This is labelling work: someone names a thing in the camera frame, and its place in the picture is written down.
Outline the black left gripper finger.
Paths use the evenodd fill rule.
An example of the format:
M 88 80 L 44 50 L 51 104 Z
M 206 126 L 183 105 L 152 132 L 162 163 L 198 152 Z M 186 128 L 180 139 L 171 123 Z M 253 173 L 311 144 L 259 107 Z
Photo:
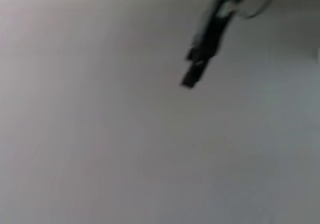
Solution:
M 193 88 L 202 78 L 211 58 L 219 50 L 223 34 L 243 0 L 213 0 L 206 19 L 195 36 L 186 60 L 190 62 L 181 85 Z

